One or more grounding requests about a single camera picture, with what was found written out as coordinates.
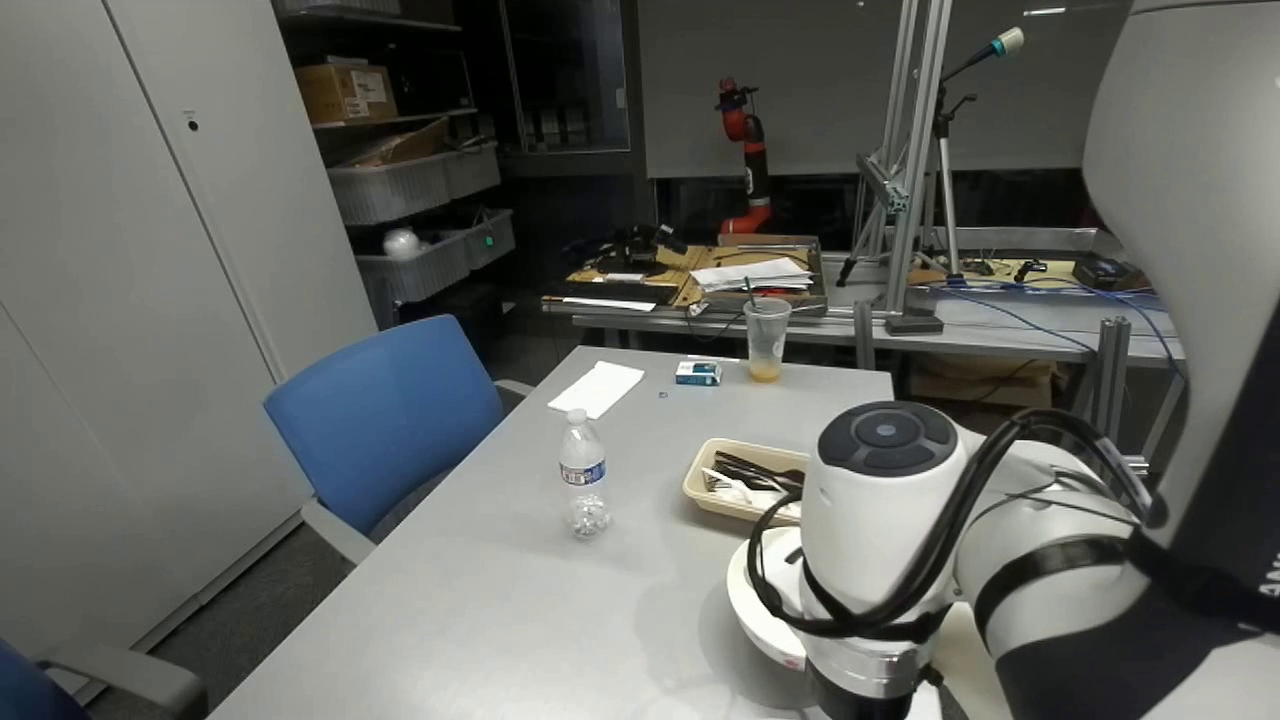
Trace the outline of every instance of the gray floor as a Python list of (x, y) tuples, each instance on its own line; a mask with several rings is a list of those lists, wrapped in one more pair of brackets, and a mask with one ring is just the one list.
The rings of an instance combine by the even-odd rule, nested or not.
[[(575, 333), (521, 296), (500, 326), (472, 328), (472, 343), (492, 376), (537, 385), (572, 354)], [(151, 658), (191, 670), (220, 705), (342, 577), (347, 563), (310, 530), (296, 530)], [(106, 694), (90, 717), (151, 720), (154, 713)]]

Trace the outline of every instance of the cabinet door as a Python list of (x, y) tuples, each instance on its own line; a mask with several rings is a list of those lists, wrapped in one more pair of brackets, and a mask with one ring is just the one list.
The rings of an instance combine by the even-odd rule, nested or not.
[(274, 376), (371, 333), (267, 0), (106, 0)]
[(127, 645), (303, 491), (102, 4), (4, 0), (0, 88), (0, 635)]

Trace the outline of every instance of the chair backrest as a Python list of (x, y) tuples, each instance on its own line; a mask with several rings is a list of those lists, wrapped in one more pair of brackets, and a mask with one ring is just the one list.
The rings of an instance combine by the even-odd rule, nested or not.
[(450, 315), (339, 349), (279, 385), (265, 407), (315, 499), (359, 531), (440, 480), (505, 411)]
[(88, 720), (34, 665), (0, 645), (0, 720)]

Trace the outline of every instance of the blue chair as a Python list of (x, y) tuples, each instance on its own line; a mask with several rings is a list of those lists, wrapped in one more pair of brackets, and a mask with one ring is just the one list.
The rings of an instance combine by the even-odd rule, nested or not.
[(82, 710), (44, 676), (44, 670), (74, 672), (139, 697), (170, 720), (191, 720), (206, 710), (204, 686), (191, 672), (139, 654), (65, 648), (29, 662), (0, 645), (0, 720), (88, 720)]
[(300, 515), (359, 563), (391, 507), (426, 491), (500, 425), (500, 389), (528, 393), (492, 381), (450, 315), (315, 362), (265, 399), (315, 491)]

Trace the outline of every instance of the plastic bottle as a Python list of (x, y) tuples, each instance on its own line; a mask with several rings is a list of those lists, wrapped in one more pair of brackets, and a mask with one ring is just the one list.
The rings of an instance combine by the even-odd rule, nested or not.
[(559, 443), (559, 480), (566, 490), (566, 530), (572, 538), (596, 538), (609, 530), (609, 503), (605, 503), (605, 443), (596, 442), (583, 411), (566, 411), (566, 432)]

